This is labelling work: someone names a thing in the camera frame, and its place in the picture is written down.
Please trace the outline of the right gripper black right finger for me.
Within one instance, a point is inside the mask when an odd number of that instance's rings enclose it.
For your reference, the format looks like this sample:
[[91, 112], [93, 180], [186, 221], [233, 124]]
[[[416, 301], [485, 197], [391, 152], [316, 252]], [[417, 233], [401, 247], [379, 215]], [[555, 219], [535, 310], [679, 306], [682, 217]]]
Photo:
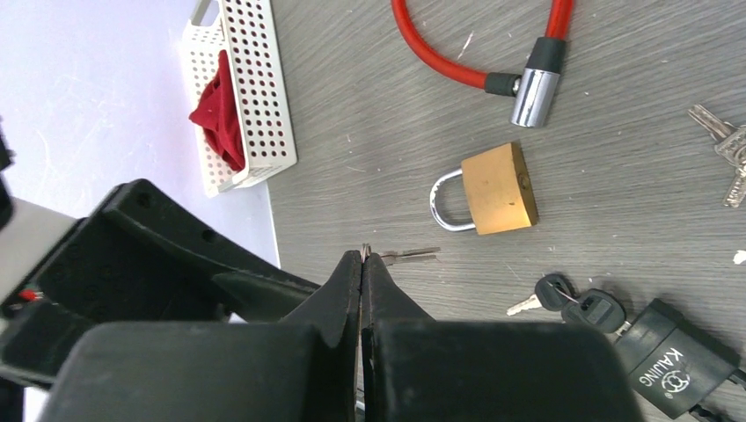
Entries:
[[368, 421], [641, 421], [610, 341], [579, 324], [443, 321], [362, 262]]

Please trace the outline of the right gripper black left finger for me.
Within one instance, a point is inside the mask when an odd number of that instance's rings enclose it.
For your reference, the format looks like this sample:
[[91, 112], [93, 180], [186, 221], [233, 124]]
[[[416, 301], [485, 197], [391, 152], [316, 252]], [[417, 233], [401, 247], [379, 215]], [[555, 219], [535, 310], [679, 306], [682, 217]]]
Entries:
[[362, 256], [276, 323], [111, 323], [62, 366], [44, 421], [352, 421]]

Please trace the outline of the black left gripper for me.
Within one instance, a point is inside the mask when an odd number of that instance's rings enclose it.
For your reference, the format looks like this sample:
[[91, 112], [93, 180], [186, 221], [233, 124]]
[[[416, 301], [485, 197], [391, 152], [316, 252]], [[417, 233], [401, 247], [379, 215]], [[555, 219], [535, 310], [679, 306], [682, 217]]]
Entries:
[[2, 379], [53, 384], [75, 343], [99, 324], [224, 322], [225, 308], [246, 321], [277, 321], [319, 290], [221, 235], [147, 179], [116, 186], [101, 211], [119, 229], [76, 222], [3, 298]]

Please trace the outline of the black-headed key bunch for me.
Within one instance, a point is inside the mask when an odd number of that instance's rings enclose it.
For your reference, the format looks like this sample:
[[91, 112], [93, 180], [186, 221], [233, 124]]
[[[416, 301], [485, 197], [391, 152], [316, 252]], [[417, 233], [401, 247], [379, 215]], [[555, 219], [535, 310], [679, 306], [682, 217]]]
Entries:
[[562, 273], [550, 273], [540, 278], [533, 293], [508, 308], [506, 315], [511, 317], [531, 309], [556, 312], [564, 323], [587, 325], [620, 337], [632, 327], [623, 304], [614, 295], [597, 288], [576, 293]]

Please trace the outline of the brass padlock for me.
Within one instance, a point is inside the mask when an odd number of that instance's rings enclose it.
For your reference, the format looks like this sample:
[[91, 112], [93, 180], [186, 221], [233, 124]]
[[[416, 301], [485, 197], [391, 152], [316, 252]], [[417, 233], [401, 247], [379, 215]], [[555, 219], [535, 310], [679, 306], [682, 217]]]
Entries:
[[[468, 223], [450, 223], [437, 208], [440, 188], [456, 177], [463, 180], [472, 218]], [[466, 158], [459, 168], [442, 175], [431, 187], [429, 208], [437, 224], [449, 232], [474, 230], [484, 236], [536, 225], [538, 207], [520, 143], [508, 142]]]

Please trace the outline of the black Kaijing padlock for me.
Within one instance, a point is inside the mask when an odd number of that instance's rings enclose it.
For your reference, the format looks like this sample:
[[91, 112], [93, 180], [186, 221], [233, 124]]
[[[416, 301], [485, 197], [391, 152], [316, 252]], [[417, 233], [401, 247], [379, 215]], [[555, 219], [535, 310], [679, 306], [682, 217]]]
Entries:
[[614, 346], [633, 390], [666, 417], [728, 421], [703, 406], [726, 381], [745, 387], [741, 355], [654, 299], [628, 325]]

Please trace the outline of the small silver key bunch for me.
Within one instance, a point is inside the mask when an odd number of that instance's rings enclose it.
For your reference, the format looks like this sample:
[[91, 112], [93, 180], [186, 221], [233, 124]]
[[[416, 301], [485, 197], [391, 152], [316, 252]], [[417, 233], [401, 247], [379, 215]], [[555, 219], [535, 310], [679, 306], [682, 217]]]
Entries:
[[735, 176], [722, 201], [723, 206], [740, 207], [745, 199], [745, 126], [734, 126], [701, 104], [693, 105], [687, 113], [715, 140], [714, 152], [735, 169]]

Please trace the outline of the silver brass padlock keys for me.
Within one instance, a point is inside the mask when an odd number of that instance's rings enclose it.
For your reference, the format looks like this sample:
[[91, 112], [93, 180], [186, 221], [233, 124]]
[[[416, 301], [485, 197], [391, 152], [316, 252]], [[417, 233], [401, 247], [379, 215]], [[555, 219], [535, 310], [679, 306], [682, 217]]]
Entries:
[[378, 256], [386, 266], [396, 264], [407, 264], [437, 259], [436, 254], [440, 252], [439, 247], [429, 247], [404, 251], [382, 251]]

